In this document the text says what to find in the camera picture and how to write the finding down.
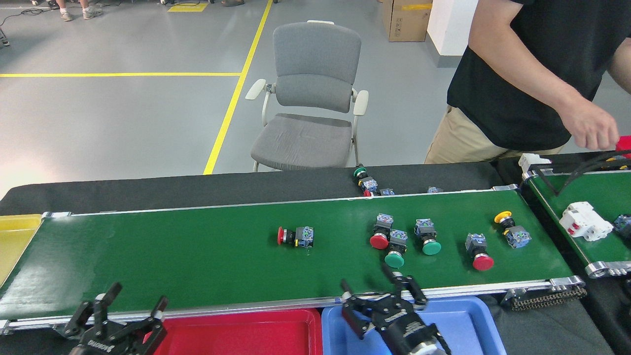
floor marking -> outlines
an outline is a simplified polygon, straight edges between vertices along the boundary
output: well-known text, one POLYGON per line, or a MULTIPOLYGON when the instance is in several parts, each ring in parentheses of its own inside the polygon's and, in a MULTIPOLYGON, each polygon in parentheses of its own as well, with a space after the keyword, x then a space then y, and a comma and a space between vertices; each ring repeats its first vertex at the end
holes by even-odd
POLYGON ((207 7, 207 3, 206 4, 195 4, 195 5, 185 5, 185 4, 176 4, 171 6, 170 9, 168 9, 168 13, 200 13, 202 11, 204 11, 204 9, 207 7))
POLYGON ((240 76, 241 73, 8 73, 0 78, 94 78, 99 76, 240 76))
POLYGON ((235 108, 237 106, 239 96, 241 95, 241 90, 243 89, 245 77, 247 76, 247 72, 250 70, 250 64, 252 64, 252 58, 254 57, 254 53, 256 52, 256 47, 259 45, 259 39, 261 39, 261 33, 263 32, 263 27, 265 26, 265 22, 268 19, 269 9, 271 5, 272 0, 268 0, 268 5, 265 7, 261 22, 259 23, 259 28, 256 31, 254 40, 252 41, 252 46, 250 47, 250 51, 247 54, 247 58, 245 59, 243 70, 241 71, 241 75, 239 76, 239 80, 237 81, 237 87, 232 94, 230 105, 228 105, 228 111, 226 112, 226 116, 224 116, 223 122, 221 123, 221 128, 219 129, 219 133, 217 134, 217 139, 215 140, 215 144, 213 145, 213 150, 210 152, 210 157, 208 157, 208 162, 206 163, 206 168, 204 169, 204 175, 212 174, 213 170, 215 169, 215 164, 217 163, 217 158, 219 157, 219 151, 221 150, 221 146, 223 145, 223 140, 226 138, 226 132, 228 131, 228 127, 230 126, 230 121, 232 120, 232 115, 234 114, 235 108))

khaki pants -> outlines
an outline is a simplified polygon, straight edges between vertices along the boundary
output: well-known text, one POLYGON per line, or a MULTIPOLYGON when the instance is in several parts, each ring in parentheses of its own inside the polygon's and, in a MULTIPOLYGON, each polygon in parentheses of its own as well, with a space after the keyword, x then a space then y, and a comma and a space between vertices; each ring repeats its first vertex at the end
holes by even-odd
POLYGON ((491 143, 459 108, 447 106, 447 112, 427 150, 425 164, 488 162, 496 158, 518 157, 522 153, 557 154, 562 148, 530 152, 500 148, 491 143))

hand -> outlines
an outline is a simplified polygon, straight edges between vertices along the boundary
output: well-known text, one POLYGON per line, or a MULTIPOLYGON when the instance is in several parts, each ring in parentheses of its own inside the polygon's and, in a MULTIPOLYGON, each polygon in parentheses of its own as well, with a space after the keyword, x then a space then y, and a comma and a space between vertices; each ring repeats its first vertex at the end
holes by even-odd
POLYGON ((606 150, 618 143, 620 135, 616 120, 605 110, 581 98, 566 110, 557 110, 561 121, 576 145, 592 150, 606 150))

plastic bin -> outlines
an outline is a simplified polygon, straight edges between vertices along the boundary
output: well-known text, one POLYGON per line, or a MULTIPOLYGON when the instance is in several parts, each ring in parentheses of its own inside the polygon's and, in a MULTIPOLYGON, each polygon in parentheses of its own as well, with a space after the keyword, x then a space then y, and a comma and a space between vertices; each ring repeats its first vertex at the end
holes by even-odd
MULTIPOLYGON (((453 355, 505 355, 488 307, 476 297, 431 299, 417 312, 426 324, 436 323, 453 355)), ((341 307, 322 312, 324 355, 387 355, 390 350, 376 330, 363 340, 342 317, 341 307)))
POLYGON ((166 319, 155 355, 322 355, 317 310, 166 319))
POLYGON ((33 239, 41 221, 41 215, 0 216, 0 286, 33 239))

cardboard box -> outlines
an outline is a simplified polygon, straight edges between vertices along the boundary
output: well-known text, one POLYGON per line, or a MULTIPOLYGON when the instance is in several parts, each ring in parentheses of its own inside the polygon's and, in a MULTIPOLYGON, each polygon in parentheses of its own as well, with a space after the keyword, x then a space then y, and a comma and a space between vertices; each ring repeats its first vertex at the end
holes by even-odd
POLYGON ((424 42, 432 0, 384 0, 384 26, 390 42, 424 42))

